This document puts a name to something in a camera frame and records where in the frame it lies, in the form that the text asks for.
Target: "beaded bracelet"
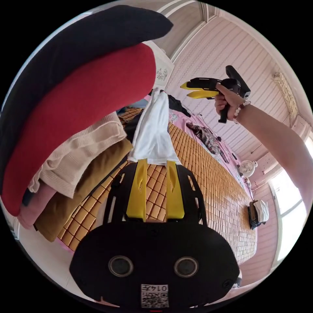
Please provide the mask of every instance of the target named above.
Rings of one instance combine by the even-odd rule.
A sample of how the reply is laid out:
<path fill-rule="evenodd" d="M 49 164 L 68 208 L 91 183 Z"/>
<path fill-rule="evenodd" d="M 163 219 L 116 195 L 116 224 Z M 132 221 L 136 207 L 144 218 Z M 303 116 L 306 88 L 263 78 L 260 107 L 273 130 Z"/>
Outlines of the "beaded bracelet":
<path fill-rule="evenodd" d="M 243 109 L 245 106 L 247 106 L 248 104 L 250 104 L 251 102 L 250 101 L 244 101 L 239 107 L 238 109 L 236 110 L 235 114 L 234 114 L 234 117 L 233 117 L 233 120 L 235 122 L 235 124 L 239 124 L 239 122 L 237 121 L 237 116 L 239 114 L 239 112 L 241 111 L 241 109 Z"/>

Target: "sticker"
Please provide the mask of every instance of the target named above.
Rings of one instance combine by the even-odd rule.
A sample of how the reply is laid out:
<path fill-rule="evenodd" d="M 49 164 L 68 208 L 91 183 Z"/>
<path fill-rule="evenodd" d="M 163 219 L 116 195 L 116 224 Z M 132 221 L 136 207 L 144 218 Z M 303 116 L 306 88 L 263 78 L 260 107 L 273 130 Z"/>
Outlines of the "sticker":
<path fill-rule="evenodd" d="M 169 307 L 168 285 L 141 285 L 141 307 Z"/>

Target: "human arm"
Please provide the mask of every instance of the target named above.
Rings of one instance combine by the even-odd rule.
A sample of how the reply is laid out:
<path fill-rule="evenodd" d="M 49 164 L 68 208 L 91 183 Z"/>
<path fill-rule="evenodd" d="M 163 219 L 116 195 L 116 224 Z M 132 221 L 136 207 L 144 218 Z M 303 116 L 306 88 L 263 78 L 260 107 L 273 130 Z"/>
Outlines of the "human arm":
<path fill-rule="evenodd" d="M 216 111 L 230 105 L 228 119 L 244 101 L 234 92 L 220 84 L 216 88 L 222 95 L 216 96 Z M 288 126 L 274 119 L 253 105 L 245 106 L 237 121 L 263 144 L 277 162 L 284 168 L 294 185 L 299 189 L 306 210 L 309 213 L 313 202 L 313 160 L 303 140 Z"/>

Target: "human hand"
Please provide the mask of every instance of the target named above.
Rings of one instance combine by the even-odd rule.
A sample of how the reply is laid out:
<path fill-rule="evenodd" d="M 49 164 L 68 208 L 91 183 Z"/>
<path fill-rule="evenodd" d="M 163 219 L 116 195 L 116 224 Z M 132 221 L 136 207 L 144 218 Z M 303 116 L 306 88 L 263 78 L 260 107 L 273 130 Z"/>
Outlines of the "human hand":
<path fill-rule="evenodd" d="M 216 112 L 218 115 L 221 115 L 221 110 L 223 110 L 228 103 L 230 108 L 227 113 L 227 119 L 232 121 L 236 110 L 244 102 L 244 99 L 221 84 L 216 84 L 216 89 L 222 93 L 221 95 L 215 96 Z"/>

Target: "white fan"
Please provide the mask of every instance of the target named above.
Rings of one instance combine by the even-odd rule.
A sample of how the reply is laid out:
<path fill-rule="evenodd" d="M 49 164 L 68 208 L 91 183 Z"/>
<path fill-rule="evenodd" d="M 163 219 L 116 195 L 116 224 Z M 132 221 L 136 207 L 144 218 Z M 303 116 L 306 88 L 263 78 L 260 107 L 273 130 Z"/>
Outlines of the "white fan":
<path fill-rule="evenodd" d="M 258 164 L 256 161 L 242 161 L 240 165 L 237 165 L 239 168 L 239 174 L 243 177 L 250 177 L 253 173 L 256 167 L 258 167 Z"/>

